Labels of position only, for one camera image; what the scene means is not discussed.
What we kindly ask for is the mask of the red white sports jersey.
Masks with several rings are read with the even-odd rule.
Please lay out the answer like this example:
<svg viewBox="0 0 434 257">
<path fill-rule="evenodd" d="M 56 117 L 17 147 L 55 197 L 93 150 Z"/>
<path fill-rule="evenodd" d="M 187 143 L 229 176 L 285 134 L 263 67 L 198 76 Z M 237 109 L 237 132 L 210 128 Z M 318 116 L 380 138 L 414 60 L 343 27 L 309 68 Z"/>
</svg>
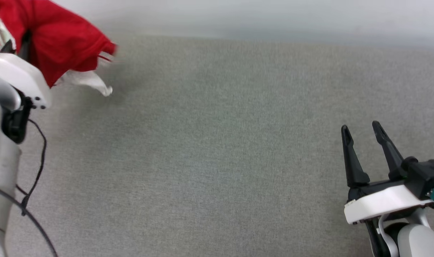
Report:
<svg viewBox="0 0 434 257">
<path fill-rule="evenodd" d="M 89 86 L 103 96 L 113 89 L 96 74 L 113 61 L 117 46 L 96 26 L 52 0 L 0 0 L 0 50 L 27 50 L 27 60 L 49 87 Z"/>
</svg>

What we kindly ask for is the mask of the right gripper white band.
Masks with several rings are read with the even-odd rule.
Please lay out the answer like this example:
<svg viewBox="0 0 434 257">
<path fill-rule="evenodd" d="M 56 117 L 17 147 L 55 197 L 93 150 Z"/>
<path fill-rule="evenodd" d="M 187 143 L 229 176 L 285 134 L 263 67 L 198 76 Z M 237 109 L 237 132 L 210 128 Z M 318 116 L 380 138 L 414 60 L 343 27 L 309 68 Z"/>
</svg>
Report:
<svg viewBox="0 0 434 257">
<path fill-rule="evenodd" d="M 372 218 L 433 203 L 430 198 L 417 197 L 406 186 L 406 172 L 402 169 L 404 158 L 388 137 L 380 122 L 373 121 L 377 142 L 383 149 L 388 164 L 389 180 L 370 183 L 370 178 L 360 164 L 353 148 L 354 140 L 347 125 L 341 127 L 344 167 L 349 187 L 344 216 L 348 224 L 361 223 Z"/>
</svg>

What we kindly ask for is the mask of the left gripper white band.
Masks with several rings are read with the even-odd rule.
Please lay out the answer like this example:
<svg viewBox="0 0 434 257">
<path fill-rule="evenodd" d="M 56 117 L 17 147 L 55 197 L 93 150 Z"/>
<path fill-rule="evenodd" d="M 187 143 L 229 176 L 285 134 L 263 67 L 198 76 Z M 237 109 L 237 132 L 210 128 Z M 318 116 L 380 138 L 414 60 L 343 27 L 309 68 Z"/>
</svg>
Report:
<svg viewBox="0 0 434 257">
<path fill-rule="evenodd" d="M 17 55 L 0 54 L 0 79 L 31 98 L 36 107 L 51 107 L 52 95 L 43 74 Z"/>
</svg>

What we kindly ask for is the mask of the grey fabric sofa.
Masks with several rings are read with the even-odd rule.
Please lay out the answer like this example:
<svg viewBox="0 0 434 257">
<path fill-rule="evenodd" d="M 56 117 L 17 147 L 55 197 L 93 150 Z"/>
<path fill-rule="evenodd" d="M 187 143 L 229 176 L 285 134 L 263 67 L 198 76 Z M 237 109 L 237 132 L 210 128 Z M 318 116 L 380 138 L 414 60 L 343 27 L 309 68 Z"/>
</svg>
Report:
<svg viewBox="0 0 434 257">
<path fill-rule="evenodd" d="M 434 50 L 127 35 L 103 97 L 57 86 L 28 204 L 60 257 L 371 257 L 344 217 L 346 124 L 372 181 L 434 159 Z"/>
</svg>

